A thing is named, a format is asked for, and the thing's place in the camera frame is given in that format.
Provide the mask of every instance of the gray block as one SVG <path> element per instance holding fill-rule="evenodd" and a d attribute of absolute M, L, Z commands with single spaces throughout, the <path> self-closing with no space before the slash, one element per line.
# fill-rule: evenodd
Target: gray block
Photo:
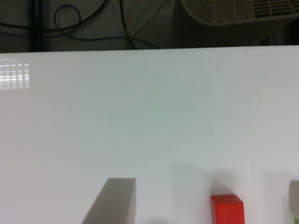
<path fill-rule="evenodd" d="M 82 224 L 134 224 L 135 178 L 109 178 Z"/>

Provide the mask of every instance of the red cube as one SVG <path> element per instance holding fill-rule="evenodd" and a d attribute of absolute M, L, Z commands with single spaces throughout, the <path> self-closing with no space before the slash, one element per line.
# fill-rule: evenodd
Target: red cube
<path fill-rule="evenodd" d="M 212 195 L 213 224 L 245 224 L 243 202 L 234 194 Z"/>

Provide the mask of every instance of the cable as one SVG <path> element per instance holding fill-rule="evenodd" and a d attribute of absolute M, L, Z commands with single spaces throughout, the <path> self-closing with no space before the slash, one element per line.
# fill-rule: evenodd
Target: cable
<path fill-rule="evenodd" d="M 128 49 L 128 32 L 129 32 L 129 29 L 130 29 L 130 22 L 131 22 L 131 18 L 135 12 L 135 8 L 138 4 L 138 0 L 135 0 L 135 3 L 134 3 L 134 6 L 132 8 L 132 11 L 131 11 L 131 14 L 130 14 L 130 17 L 129 17 L 129 20 L 128 20 L 128 23 L 127 23 L 127 27 L 125 29 L 125 49 Z"/>
<path fill-rule="evenodd" d="M 74 7 L 73 5 L 62 5 L 60 7 L 58 7 L 54 13 L 54 23 L 56 25 L 57 28 L 60 28 L 57 22 L 57 13 L 60 9 L 62 9 L 63 7 L 72 7 L 74 10 L 76 10 L 76 12 L 78 13 L 78 23 L 81 23 L 81 14 L 79 12 L 79 10 Z M 61 35 L 50 35 L 50 36 L 43 36 L 44 40 L 47 39 L 51 39 L 51 38 L 55 38 L 55 37 L 61 37 L 61 36 L 67 36 L 69 38 L 75 39 L 77 41 L 103 41 L 103 40 L 109 40 L 109 39 L 125 39 L 124 36 L 109 36 L 109 37 L 99 37 L 99 38 L 91 38 L 91 39 L 87 39 L 87 38 L 79 38 L 79 37 L 75 37 L 70 35 L 71 33 L 73 33 L 78 27 L 75 27 L 72 31 L 65 33 L 64 31 L 61 31 L 62 34 Z M 30 36 L 30 35 L 19 35 L 19 34 L 12 34 L 12 33 L 6 33 L 6 32 L 0 32 L 0 35 L 12 35 L 12 36 L 17 36 L 17 37 L 26 37 L 26 38 L 39 38 L 37 36 Z M 133 38 L 132 40 L 134 41 L 139 41 L 139 42 L 143 42 L 145 44 L 148 44 L 149 46 L 152 46 L 155 49 L 158 49 L 157 46 L 151 44 L 149 41 L 146 40 L 142 40 L 142 39 L 138 39 L 138 38 Z"/>
<path fill-rule="evenodd" d="M 127 25 L 125 24 L 125 20 L 124 20 L 122 0 L 120 0 L 120 8 L 121 8 L 121 23 L 122 23 L 123 31 L 125 32 Z M 129 35 L 128 35 L 128 40 L 130 41 L 130 44 L 132 45 L 133 49 L 136 49 L 136 46 L 134 45 Z"/>
<path fill-rule="evenodd" d="M 141 26 L 139 26 L 132 34 L 131 37 L 135 36 L 135 34 L 137 34 L 143 27 L 145 27 L 154 17 L 155 15 L 160 11 L 160 9 L 165 6 L 167 3 L 167 1 L 162 0 L 160 5 L 156 8 L 156 10 L 154 11 L 154 13 L 152 13 L 151 17 L 144 22 Z"/>
<path fill-rule="evenodd" d="M 8 24 L 8 23 L 3 23 L 3 22 L 0 22 L 0 26 L 6 26 L 6 27 L 16 28 L 16 29 L 35 30 L 35 31 L 40 31 L 40 32 L 58 32 L 58 31 L 70 30 L 72 28 L 77 28 L 80 25 L 82 25 L 83 23 L 91 20 L 94 16 L 96 16 L 102 10 L 102 8 L 107 4 L 107 1 L 108 0 L 104 0 L 102 5 L 98 9 L 96 9 L 94 11 L 94 13 L 92 15 L 90 15 L 88 18 L 86 18 L 85 20 L 80 21 L 79 23 L 76 23 L 76 24 L 73 24 L 73 25 L 70 25 L 70 26 L 66 26 L 64 28 L 59 28 L 59 29 L 33 29 L 31 27 L 28 27 L 28 26 Z"/>

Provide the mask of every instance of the white surface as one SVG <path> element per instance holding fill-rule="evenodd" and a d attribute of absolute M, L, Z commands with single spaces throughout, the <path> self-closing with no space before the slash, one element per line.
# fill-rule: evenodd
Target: white surface
<path fill-rule="evenodd" d="M 136 177 L 136 224 L 210 224 L 209 195 L 230 191 L 247 224 L 293 223 L 298 58 L 295 47 L 0 55 L 30 70 L 29 88 L 0 90 L 0 223 L 80 223 L 109 177 Z"/>

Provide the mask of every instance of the fan grille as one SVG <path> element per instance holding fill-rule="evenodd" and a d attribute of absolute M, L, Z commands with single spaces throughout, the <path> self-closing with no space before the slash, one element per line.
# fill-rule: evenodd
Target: fan grille
<path fill-rule="evenodd" d="M 298 0 L 183 0 L 197 19 L 217 25 L 297 17 Z"/>

